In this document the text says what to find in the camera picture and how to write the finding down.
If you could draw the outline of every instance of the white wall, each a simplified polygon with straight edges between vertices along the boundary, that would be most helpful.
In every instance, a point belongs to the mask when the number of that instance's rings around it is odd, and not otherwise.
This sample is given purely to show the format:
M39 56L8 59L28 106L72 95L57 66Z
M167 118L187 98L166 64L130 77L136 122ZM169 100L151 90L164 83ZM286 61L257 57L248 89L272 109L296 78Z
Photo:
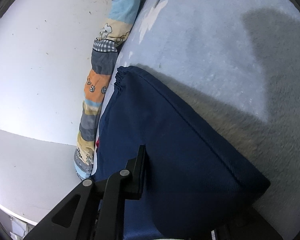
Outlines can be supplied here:
M75 145L111 0L16 0L0 19L0 129Z

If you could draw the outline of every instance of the gingham trim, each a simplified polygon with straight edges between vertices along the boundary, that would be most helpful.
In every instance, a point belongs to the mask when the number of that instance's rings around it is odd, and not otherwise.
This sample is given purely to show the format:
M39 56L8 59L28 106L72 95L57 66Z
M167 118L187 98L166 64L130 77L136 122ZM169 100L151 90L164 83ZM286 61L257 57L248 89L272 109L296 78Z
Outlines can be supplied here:
M93 49L99 52L117 52L117 49L114 46L114 41L110 40L98 41L95 39Z

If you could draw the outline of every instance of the gray bedspread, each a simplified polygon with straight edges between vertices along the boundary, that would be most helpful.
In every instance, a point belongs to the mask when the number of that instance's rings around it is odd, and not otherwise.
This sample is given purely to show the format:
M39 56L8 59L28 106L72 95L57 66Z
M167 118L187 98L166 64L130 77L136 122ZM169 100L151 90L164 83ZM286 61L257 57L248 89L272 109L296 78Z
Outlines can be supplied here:
M272 183L254 207L285 240L298 233L300 13L289 0L146 0L120 65L149 71L246 156Z

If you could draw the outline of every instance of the white table surface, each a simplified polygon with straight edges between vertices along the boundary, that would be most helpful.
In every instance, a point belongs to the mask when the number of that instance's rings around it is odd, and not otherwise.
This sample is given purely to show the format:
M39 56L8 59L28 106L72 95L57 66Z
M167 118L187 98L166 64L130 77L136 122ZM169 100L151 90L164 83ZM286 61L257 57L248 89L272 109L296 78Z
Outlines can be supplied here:
M0 130L0 209L36 225L81 182L74 151Z

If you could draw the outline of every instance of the blue garment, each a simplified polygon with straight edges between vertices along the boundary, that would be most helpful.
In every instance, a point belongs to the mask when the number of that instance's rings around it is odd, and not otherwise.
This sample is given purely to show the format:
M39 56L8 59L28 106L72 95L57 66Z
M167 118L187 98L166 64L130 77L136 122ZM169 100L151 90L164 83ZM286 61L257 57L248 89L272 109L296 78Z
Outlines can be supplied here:
M140 201L126 201L126 240L202 235L270 185L188 104L138 67L118 68L99 131L95 180L125 168L146 145L146 185Z

